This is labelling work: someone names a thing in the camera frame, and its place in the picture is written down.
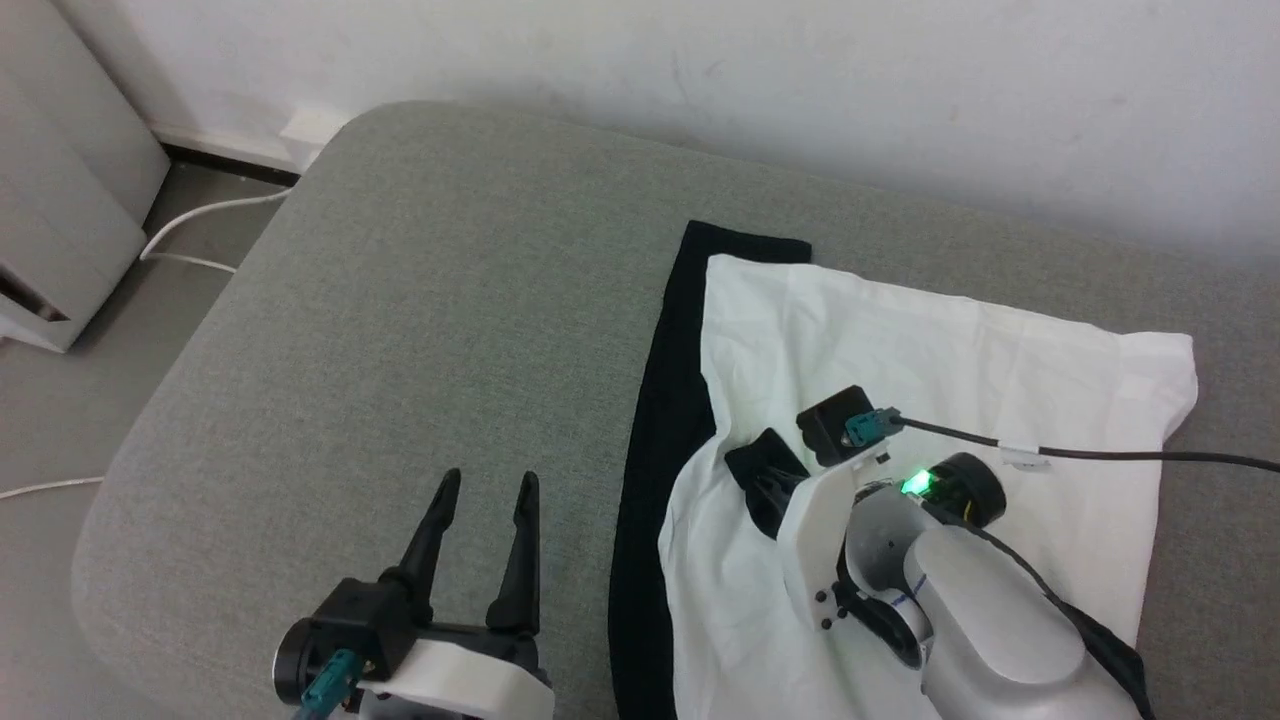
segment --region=gray upholstered couch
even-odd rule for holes
[[[351,123],[116,456],[76,556],[91,646],[159,701],[284,716],[280,634],[396,560],[463,470],[435,606],[477,621],[543,477],[544,661],[614,712],[605,611],[627,430],[685,223],[864,277],[1196,338],[1174,447],[1280,455],[1276,263],[1230,266],[554,122],[435,104]],[[1140,650],[1166,719],[1280,707],[1280,484],[1166,466]]]

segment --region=wire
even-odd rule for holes
[[[212,260],[205,260],[204,258],[192,258],[191,255],[178,255],[177,252],[152,252],[146,256],[147,260],[177,260],[179,263],[191,263],[192,265],[202,265],[205,268],[212,268],[215,270],[223,270],[224,273],[236,274],[236,268],[230,265],[223,265],[221,263],[214,263]]]
[[[58,480],[55,483],[42,483],[42,484],[38,484],[38,486],[27,486],[24,488],[18,488],[18,489],[10,489],[10,491],[0,492],[0,500],[9,500],[10,497],[18,497],[19,495],[27,495],[27,493],[40,492],[40,491],[46,491],[46,489],[67,488],[67,487],[72,487],[72,486],[87,486],[87,484],[91,484],[91,483],[100,483],[100,482],[102,482],[102,478],[79,478],[77,480]]]
[[[1000,441],[986,436],[966,433],[945,425],[934,425],[911,418],[896,416],[890,420],[893,424],[915,428],[927,433],[952,437],[987,447],[998,447]],[[1066,457],[1071,460],[1164,460],[1172,462],[1221,462],[1225,465],[1243,465],[1257,468],[1271,473],[1280,473],[1280,462],[1260,460],[1244,455],[1229,455],[1226,452],[1196,452],[1196,451],[1138,451],[1138,452],[1111,452],[1103,450],[1066,450],[1061,447],[1038,447],[1037,455],[1046,457]]]
[[[186,213],[165,223],[165,225],[160,228],[160,232],[157,232],[155,236],[151,237],[146,247],[143,247],[142,252],[138,255],[138,260],[150,260],[152,258],[161,258],[168,260],[178,260],[182,263],[191,263],[195,265],[204,265],[206,268],[214,268],[215,270],[223,270],[234,274],[236,268],[232,268],[229,265],[223,265],[221,263],[214,263],[212,260],[201,260],[200,258],[192,258],[189,255],[175,255],[172,252],[152,252],[152,250],[155,250],[155,247],[160,245],[160,241],[164,240],[165,236],[168,236],[170,232],[173,232],[174,228],[177,228],[178,225],[186,223],[192,218],[204,215],[206,213],[212,213],[214,210],[225,210],[228,208],[243,208],[246,205],[261,205],[264,202],[275,202],[276,200],[283,200],[288,197],[291,192],[293,192],[293,188],[287,187],[280,192],[273,195],[264,195],[261,197],[239,197],[237,200],[224,200],[221,202],[214,202],[211,205],[204,205],[193,210],[187,210]]]

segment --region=green led light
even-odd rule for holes
[[[919,473],[911,475],[905,483],[902,483],[902,495],[915,493],[929,489],[929,484],[933,483],[933,475],[928,470],[920,470]]]

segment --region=teal connector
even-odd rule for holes
[[[867,447],[902,430],[901,423],[895,423],[902,414],[897,407],[883,407],[854,415],[845,421],[845,433],[854,447]]]
[[[329,717],[356,691],[362,667],[364,661],[349,650],[333,653],[302,693],[302,707],[293,715],[294,720]]]

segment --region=cable clip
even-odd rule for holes
[[[1048,470],[1048,457],[1039,454],[1038,445],[1023,445],[1019,442],[1000,441],[1000,460],[1005,465],[1012,465],[1019,470],[1029,473]]]

